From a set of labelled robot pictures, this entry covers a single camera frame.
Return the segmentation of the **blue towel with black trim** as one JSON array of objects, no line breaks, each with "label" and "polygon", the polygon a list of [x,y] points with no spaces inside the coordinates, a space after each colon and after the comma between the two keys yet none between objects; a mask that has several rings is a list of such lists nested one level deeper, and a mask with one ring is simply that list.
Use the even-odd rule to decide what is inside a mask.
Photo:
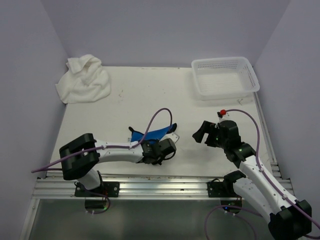
[{"label": "blue towel with black trim", "polygon": [[[171,127],[165,127],[158,130],[149,131],[145,137],[146,141],[152,141],[152,140],[160,140],[162,139],[166,134],[173,133],[177,129],[177,123],[173,123]],[[140,141],[144,134],[142,132],[139,132],[137,130],[134,130],[131,126],[128,127],[129,131],[131,132],[131,142]]]}]

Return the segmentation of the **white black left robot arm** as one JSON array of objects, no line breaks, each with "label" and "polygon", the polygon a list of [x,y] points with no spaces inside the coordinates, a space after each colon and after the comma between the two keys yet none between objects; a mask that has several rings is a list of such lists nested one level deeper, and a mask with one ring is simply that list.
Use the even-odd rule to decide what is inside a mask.
[{"label": "white black left robot arm", "polygon": [[161,165],[176,154],[176,133],[168,133],[160,140],[149,139],[127,143],[108,143],[85,133],[59,149],[63,179],[77,180],[92,196],[103,193],[104,184],[94,166],[109,162]]}]

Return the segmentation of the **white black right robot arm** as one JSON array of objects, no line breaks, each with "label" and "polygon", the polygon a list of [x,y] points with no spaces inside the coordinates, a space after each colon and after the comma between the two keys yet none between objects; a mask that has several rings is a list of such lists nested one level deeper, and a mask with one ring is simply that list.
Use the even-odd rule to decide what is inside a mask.
[{"label": "white black right robot arm", "polygon": [[243,197],[265,219],[275,240],[297,240],[311,232],[310,204],[298,200],[263,166],[251,145],[241,140],[234,121],[204,121],[192,137],[197,143],[223,149],[237,167],[222,182],[207,182],[209,197]]}]

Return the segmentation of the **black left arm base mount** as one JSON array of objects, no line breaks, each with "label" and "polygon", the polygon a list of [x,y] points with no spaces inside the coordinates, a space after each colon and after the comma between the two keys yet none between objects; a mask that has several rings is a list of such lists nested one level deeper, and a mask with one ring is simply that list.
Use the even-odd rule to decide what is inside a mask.
[{"label": "black left arm base mount", "polygon": [[119,191],[120,183],[117,181],[104,181],[101,186],[92,190],[86,190],[81,183],[76,182],[74,196],[81,198],[105,196],[108,198],[117,198],[119,196]]}]

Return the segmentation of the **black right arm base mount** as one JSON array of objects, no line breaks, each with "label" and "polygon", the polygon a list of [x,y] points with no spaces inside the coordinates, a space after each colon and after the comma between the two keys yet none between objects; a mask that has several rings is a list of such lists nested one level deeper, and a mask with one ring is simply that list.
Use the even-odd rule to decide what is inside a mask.
[{"label": "black right arm base mount", "polygon": [[238,195],[235,193],[233,183],[228,180],[220,181],[215,178],[206,183],[207,195],[209,198],[237,198]]}]

